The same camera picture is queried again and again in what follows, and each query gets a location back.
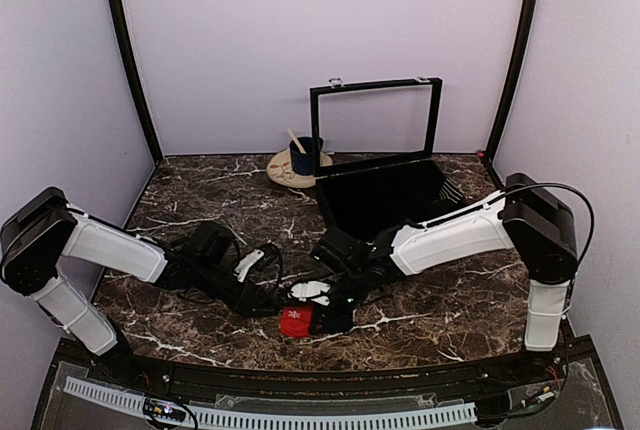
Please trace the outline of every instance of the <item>open case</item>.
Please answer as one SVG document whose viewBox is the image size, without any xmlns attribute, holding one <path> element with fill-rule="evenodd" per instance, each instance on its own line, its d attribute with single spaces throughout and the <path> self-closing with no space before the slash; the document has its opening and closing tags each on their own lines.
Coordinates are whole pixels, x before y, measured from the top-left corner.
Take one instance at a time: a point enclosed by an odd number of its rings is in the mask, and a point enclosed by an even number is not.
<svg viewBox="0 0 640 430">
<path fill-rule="evenodd" d="M 346 92 L 426 87 L 431 91 L 424 148 L 419 151 L 321 166 L 320 97 Z M 431 159 L 442 80 L 417 77 L 342 84 L 310 89 L 313 168 L 320 211 L 327 226 L 370 241 L 380 231 L 403 221 L 421 222 L 466 205 Z"/>
</svg>

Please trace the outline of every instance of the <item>white perforated rail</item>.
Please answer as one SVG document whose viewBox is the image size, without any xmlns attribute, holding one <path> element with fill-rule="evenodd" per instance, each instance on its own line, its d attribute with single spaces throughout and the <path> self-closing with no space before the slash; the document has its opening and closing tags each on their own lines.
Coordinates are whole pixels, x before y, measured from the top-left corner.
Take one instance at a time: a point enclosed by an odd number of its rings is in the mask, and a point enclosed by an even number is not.
<svg viewBox="0 0 640 430">
<path fill-rule="evenodd" d="M 143 418 L 144 396 L 74 377 L 67 377 L 64 391 L 112 410 Z M 189 405 L 203 430 L 422 430 L 475 422 L 475 405 L 465 403 L 448 407 L 374 415 L 304 416 L 232 412 Z M 193 428 L 187 417 L 181 428 Z"/>
</svg>

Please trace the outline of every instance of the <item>case lid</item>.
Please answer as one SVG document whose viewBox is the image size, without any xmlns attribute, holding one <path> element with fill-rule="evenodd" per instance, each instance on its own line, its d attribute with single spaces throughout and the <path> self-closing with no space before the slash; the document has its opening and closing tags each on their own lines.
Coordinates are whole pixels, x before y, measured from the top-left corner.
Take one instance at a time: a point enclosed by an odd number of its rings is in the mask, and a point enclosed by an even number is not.
<svg viewBox="0 0 640 430">
<path fill-rule="evenodd" d="M 330 86 L 315 87 L 309 89 L 311 100 L 311 137 L 313 156 L 313 175 L 315 177 L 327 177 L 343 175 L 346 173 L 360 172 L 373 168 L 398 165 L 424 160 L 433 154 L 433 144 L 436 136 L 436 125 L 438 123 L 438 111 L 440 108 L 440 96 L 442 94 L 442 79 L 438 77 L 416 77 L 404 80 L 383 80 L 379 82 L 362 82 L 343 84 L 340 79 L 331 79 Z M 392 155 L 370 160 L 336 164 L 323 167 L 320 164 L 320 108 L 319 100 L 321 95 L 335 93 L 357 92 L 362 90 L 378 90 L 384 88 L 417 87 L 430 86 L 431 100 L 429 103 L 429 113 L 427 119 L 427 134 L 424 141 L 424 148 L 417 152 L 408 152 L 399 155 Z"/>
</svg>

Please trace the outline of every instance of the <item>white panel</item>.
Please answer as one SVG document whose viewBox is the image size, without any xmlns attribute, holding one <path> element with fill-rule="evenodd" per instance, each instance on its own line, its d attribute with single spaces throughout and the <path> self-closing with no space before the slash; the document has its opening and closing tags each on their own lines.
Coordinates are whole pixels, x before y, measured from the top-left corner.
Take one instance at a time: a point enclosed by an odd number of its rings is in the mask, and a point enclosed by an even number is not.
<svg viewBox="0 0 640 430">
<path fill-rule="evenodd" d="M 152 170 L 107 0 L 0 0 L 0 222 L 49 185 L 124 222 Z M 85 294 L 98 271 L 65 272 Z M 0 284 L 2 428 L 30 428 L 60 336 Z"/>
<path fill-rule="evenodd" d="M 522 0 L 125 2 L 163 148 L 185 154 L 284 148 L 287 127 L 309 132 L 309 87 L 336 76 L 442 77 L 436 149 L 483 148 Z M 398 150 L 405 142 L 412 148 L 424 140 L 412 95 L 362 105 L 369 126 L 347 119 L 346 136 L 384 136 L 362 142 L 363 149 Z M 383 133 L 390 118 L 393 131 Z"/>
<path fill-rule="evenodd" d="M 591 333 L 626 428 L 640 428 L 640 0 L 539 0 L 504 141 L 502 176 L 569 183 L 596 234 L 571 322 Z M 588 214 L 577 199 L 580 242 Z"/>
</svg>

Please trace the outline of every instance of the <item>red object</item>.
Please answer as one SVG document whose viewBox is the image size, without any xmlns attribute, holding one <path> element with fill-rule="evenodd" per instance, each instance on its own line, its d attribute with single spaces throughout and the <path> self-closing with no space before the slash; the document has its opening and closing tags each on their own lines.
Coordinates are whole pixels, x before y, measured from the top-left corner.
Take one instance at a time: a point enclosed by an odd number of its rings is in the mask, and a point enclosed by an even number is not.
<svg viewBox="0 0 640 430">
<path fill-rule="evenodd" d="M 280 331 L 294 338 L 310 337 L 313 304 L 302 307 L 285 307 L 280 319 Z"/>
</svg>

